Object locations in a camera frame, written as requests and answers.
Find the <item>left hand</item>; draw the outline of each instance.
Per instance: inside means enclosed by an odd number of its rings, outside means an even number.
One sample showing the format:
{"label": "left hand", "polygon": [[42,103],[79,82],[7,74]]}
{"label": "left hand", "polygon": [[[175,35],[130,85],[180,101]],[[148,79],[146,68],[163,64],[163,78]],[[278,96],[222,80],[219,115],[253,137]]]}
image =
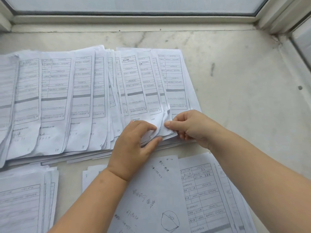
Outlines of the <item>left hand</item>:
{"label": "left hand", "polygon": [[162,137],[156,137],[141,148],[140,140],[145,133],[156,129],[155,125],[146,121],[131,121],[117,139],[107,169],[130,181],[162,141]]}

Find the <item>hand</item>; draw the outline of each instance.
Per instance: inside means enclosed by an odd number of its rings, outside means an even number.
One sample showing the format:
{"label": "hand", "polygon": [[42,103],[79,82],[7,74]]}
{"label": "hand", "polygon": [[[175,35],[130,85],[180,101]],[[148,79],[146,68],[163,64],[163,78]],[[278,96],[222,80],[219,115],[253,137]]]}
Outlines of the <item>hand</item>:
{"label": "hand", "polygon": [[141,148],[140,140],[144,134],[156,129],[155,125],[146,121],[131,121],[117,139],[107,169],[123,180],[130,181],[162,141],[162,137],[156,137]]}
{"label": "hand", "polygon": [[212,137],[226,131],[220,124],[197,110],[182,112],[164,125],[176,130],[181,139],[195,139],[200,146],[209,150]]}

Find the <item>gray shaded bar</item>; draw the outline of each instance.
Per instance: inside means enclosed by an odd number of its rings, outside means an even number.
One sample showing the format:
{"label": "gray shaded bar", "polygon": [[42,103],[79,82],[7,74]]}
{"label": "gray shaded bar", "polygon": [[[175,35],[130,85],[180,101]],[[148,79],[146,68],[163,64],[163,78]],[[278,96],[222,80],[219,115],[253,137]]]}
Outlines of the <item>gray shaded bar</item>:
{"label": "gray shaded bar", "polygon": [[0,109],[5,109],[5,108],[11,108],[12,105],[2,105],[0,106]]}
{"label": "gray shaded bar", "polygon": [[143,92],[129,93],[129,94],[127,94],[127,96],[134,96],[134,95],[139,95],[139,94],[143,94]]}
{"label": "gray shaded bar", "polygon": [[185,89],[167,89],[167,92],[184,92]]}
{"label": "gray shaded bar", "polygon": [[38,99],[39,99],[39,97],[37,96],[37,97],[25,99],[25,100],[16,101],[15,104],[23,103],[23,102],[26,102],[26,101],[34,101],[34,100],[38,100]]}
{"label": "gray shaded bar", "polygon": [[216,227],[216,228],[213,228],[213,229],[210,229],[210,230],[207,230],[207,231],[204,231],[202,233],[216,233],[216,232],[222,231],[224,229],[228,229],[228,228],[231,228],[230,223]]}
{"label": "gray shaded bar", "polygon": [[155,96],[157,95],[158,93],[157,92],[154,92],[154,93],[147,93],[146,96]]}
{"label": "gray shaded bar", "polygon": [[93,96],[93,98],[101,98],[101,97],[105,97],[105,95],[97,95],[97,96]]}
{"label": "gray shaded bar", "polygon": [[55,97],[55,98],[42,98],[41,101],[58,101],[58,100],[66,100],[67,96],[65,97]]}
{"label": "gray shaded bar", "polygon": [[77,96],[73,96],[72,98],[81,98],[81,97],[91,97],[91,94],[87,94],[87,95],[77,95]]}

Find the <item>white marble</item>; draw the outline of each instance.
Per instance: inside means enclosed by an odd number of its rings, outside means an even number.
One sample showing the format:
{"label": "white marble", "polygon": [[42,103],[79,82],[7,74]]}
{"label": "white marble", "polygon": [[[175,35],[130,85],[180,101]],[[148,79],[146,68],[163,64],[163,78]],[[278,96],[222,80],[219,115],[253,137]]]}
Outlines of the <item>white marble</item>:
{"label": "white marble", "polygon": [[[120,33],[8,33],[0,53],[16,50],[74,50],[103,44],[179,48],[202,111],[268,155],[311,178],[311,113],[277,43],[258,30]],[[157,152],[179,157],[205,152],[197,144]],[[60,170],[56,219],[81,192],[81,174],[108,159],[66,165]],[[259,233],[267,232],[254,216]]]}

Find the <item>hand-drawn circle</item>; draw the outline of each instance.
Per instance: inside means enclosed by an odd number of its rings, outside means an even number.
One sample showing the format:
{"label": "hand-drawn circle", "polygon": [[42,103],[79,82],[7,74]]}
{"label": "hand-drawn circle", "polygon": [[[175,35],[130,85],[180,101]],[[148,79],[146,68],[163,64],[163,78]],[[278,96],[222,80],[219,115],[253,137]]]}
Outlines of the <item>hand-drawn circle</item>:
{"label": "hand-drawn circle", "polygon": [[161,225],[166,231],[172,233],[179,227],[177,215],[173,211],[162,213]]}

